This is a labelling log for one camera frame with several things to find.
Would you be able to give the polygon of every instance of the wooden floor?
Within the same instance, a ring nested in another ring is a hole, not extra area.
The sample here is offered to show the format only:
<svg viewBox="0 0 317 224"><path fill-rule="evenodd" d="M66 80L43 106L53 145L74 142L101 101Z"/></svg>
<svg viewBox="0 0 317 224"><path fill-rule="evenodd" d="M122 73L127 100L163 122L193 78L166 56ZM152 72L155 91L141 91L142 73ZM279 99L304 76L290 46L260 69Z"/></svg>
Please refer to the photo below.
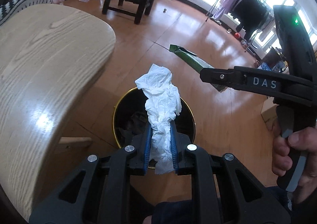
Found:
<svg viewBox="0 0 317 224"><path fill-rule="evenodd" d="M240 43L224 28L212 21L206 23L204 14L176 0L155 0L151 14L143 16L140 25L134 24L133 17L114 11L102 15L103 0L88 3L67 0L65 5L109 23L117 43L104 74L83 97L64 136L93 137L95 146L87 153L95 151L105 156L115 151L114 106L155 63L171 70L172 83L190 106L196 121L195 143L210 154L233 153L264 185L276 184L271 172L272 137L260 114L266 97L232 89L219 93L210 84L202 83L198 73L168 51L170 44L176 44L193 51L215 68L252 67L255 60L244 53ZM128 2L123 8L133 12L137 9ZM155 176L150 170L147 176L131 180L153 204L191 197L189 176L178 177L174 173Z"/></svg>

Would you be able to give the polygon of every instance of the metal screw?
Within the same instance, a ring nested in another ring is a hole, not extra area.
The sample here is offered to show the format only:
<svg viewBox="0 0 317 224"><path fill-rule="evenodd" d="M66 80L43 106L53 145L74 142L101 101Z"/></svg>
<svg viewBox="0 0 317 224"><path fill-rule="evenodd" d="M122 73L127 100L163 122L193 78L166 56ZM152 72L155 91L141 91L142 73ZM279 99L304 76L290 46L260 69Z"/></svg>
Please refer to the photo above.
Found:
<svg viewBox="0 0 317 224"><path fill-rule="evenodd" d="M231 153L226 153L224 155L224 158L228 161L233 161L233 159L235 158Z"/></svg>
<svg viewBox="0 0 317 224"><path fill-rule="evenodd" d="M126 146L126 147L124 148L124 150L125 150L126 152L132 152L132 151L134 151L134 146L133 146L133 145L128 145L128 146Z"/></svg>
<svg viewBox="0 0 317 224"><path fill-rule="evenodd" d="M87 160L89 162L95 162L97 160L97 156L96 155L90 155L90 156L88 156Z"/></svg>
<svg viewBox="0 0 317 224"><path fill-rule="evenodd" d="M187 145L187 149L189 149L190 151L194 151L197 149L197 146L195 144L189 144Z"/></svg>

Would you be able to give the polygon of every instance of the paper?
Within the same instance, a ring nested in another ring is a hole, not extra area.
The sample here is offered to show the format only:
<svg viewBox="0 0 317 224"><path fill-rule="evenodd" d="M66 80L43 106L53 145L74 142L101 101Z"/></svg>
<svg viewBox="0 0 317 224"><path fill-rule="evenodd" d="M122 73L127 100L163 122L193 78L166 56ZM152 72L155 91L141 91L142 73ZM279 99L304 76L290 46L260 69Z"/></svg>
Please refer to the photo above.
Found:
<svg viewBox="0 0 317 224"><path fill-rule="evenodd" d="M145 109L153 130L150 159L157 161L155 174L171 172L174 168L170 121L182 110L178 88L172 84L172 73L165 67L152 64L149 72L135 83L148 98Z"/></svg>

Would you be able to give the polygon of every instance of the trash can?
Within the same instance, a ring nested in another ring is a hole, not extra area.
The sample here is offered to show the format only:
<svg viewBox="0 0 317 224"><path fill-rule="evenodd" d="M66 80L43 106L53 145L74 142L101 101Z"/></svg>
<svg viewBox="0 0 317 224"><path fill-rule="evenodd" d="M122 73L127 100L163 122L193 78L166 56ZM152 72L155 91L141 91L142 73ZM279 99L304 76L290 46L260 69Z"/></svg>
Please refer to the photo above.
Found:
<svg viewBox="0 0 317 224"><path fill-rule="evenodd" d="M193 143L196 134L196 125L193 113L187 103L181 99L182 111L175 118L177 132L188 135ZM129 145L134 135L144 133L148 120L145 102L147 97L142 90L136 87L129 90L118 101L112 120L113 132L119 148ZM156 162L151 160L149 168L154 168Z"/></svg>

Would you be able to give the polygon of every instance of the metal pole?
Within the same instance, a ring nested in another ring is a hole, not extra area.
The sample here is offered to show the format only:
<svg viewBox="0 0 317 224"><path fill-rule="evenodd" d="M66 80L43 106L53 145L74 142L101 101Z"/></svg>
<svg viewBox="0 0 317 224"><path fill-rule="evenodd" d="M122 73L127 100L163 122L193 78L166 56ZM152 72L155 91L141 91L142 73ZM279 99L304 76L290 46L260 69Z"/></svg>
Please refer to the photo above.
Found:
<svg viewBox="0 0 317 224"><path fill-rule="evenodd" d="M216 2L214 3L214 5L209 9L209 11L207 12L206 16L207 16L207 19L206 19L206 22L210 16L210 14L212 13L213 9L216 7L216 4L218 3L219 0L216 0Z"/></svg>
<svg viewBox="0 0 317 224"><path fill-rule="evenodd" d="M258 32L256 32L253 37L251 38L251 42L248 44L246 50L244 52L247 52L247 50L249 49L249 47L251 47L253 41L256 39L256 35L258 34Z"/></svg>

